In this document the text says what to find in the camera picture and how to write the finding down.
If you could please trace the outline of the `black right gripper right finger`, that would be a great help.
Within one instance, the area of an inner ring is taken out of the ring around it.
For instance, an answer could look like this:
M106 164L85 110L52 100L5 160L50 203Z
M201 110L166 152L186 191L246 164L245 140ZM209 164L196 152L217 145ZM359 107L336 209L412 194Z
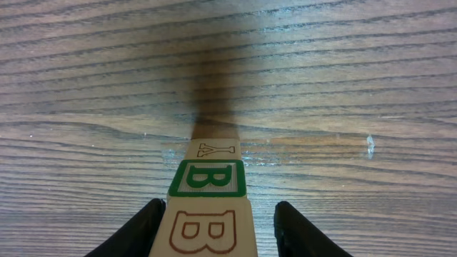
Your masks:
M287 201L276 204L273 225L280 257L352 257Z

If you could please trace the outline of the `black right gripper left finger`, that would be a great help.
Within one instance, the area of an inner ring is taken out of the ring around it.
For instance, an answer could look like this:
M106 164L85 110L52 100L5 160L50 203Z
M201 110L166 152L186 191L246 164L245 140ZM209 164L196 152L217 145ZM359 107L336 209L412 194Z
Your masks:
M148 257L166 210L166 202L150 200L117 232L86 257Z

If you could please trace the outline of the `red letter wooden block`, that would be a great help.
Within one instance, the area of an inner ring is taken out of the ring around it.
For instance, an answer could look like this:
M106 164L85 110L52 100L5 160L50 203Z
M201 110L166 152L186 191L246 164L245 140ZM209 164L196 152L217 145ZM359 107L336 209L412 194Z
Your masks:
M151 257L257 257L247 198L179 198L167 202Z

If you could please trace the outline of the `blue X letter block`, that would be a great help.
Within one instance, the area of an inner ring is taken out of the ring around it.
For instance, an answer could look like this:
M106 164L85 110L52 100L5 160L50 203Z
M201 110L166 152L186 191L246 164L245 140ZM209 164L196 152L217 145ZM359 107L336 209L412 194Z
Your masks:
M192 139L185 160L241 160L241 144L234 138Z

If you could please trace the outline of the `wooden block green side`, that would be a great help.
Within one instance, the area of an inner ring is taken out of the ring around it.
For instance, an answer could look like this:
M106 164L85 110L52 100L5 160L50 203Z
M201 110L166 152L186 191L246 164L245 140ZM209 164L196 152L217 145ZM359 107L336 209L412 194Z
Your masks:
M246 197L241 160L184 160L169 187L168 197Z

